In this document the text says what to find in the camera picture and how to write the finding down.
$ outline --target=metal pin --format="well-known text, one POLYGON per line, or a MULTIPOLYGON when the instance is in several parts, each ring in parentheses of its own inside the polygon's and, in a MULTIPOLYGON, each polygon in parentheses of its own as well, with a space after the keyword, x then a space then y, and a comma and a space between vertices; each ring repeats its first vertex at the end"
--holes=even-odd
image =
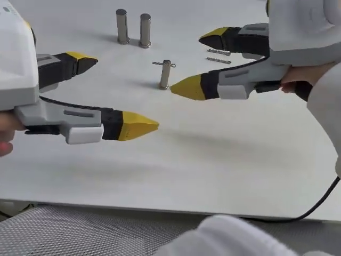
POLYGON ((117 19, 117 42, 120 44, 128 44, 130 39, 128 37, 127 11, 124 9, 116 10, 117 19))
POLYGON ((226 52, 226 51, 221 51, 221 50, 216 50, 216 49, 207 49, 208 52, 211 53, 218 53, 226 56, 231 56, 231 52, 226 52))
POLYGON ((171 73, 171 68, 175 68, 176 64, 172 63, 170 60, 164 60, 161 62, 153 62, 155 65, 162 65, 162 74, 161 74, 161 80, 159 83, 159 88, 161 90, 166 90, 169 87, 168 79, 169 75, 171 73))
POLYGON ((224 63, 224 64, 231 64, 231 61, 229 61, 229 60, 221 60, 221 59, 216 59, 216 58, 211 58, 211 57, 207 57, 206 60, 220 62, 220 63, 224 63))
POLYGON ((147 49, 151 46, 150 42, 150 15, 143 13, 140 16, 140 41, 139 47, 147 49))
MULTIPOLYGON (((162 63, 162 62, 152 62, 152 64, 155 64, 155 65, 160 65, 160 66, 162 66, 162 65, 163 65, 163 63, 162 63)), ((170 64, 170 66, 171 66, 172 68, 176 68, 176 64, 175 64, 175 63, 172 63, 172 64, 170 64)))

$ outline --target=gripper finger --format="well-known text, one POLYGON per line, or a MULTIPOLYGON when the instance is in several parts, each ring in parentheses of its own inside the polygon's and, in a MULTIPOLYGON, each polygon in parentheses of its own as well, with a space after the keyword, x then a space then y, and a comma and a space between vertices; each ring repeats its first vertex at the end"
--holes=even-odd
POLYGON ((203 35, 199 42, 217 50, 242 53, 247 59, 270 55, 267 23, 218 28, 203 35))

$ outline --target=gray handle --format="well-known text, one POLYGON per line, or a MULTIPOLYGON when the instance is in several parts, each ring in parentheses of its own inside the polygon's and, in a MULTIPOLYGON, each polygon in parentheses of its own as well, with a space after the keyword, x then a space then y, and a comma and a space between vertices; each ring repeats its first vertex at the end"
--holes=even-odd
POLYGON ((28 129, 34 127, 46 133, 53 127, 58 129, 67 144, 99 142, 104 133, 99 110, 62 106, 40 99, 34 105, 15 107, 14 112, 28 129))

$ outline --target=white table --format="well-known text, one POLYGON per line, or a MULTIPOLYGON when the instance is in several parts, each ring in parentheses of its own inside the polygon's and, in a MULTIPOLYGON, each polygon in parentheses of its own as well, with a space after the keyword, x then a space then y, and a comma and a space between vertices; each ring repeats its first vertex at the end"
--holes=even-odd
MULTIPOLYGON (((99 58, 87 73, 47 93, 53 99, 135 111, 159 131, 126 142, 70 146, 62 136, 17 134, 0 160, 0 198, 102 207, 296 217, 336 177, 331 142, 295 95, 195 102, 157 89, 225 64, 198 38, 215 28, 267 22, 256 0, 12 0, 31 23, 38 53, 99 58), (115 10, 128 12, 130 45, 116 43, 115 10), (136 46, 140 14, 152 16, 152 47, 136 46)), ((245 63, 238 54, 233 65, 245 63)), ((311 215, 341 220, 341 186, 311 215)))

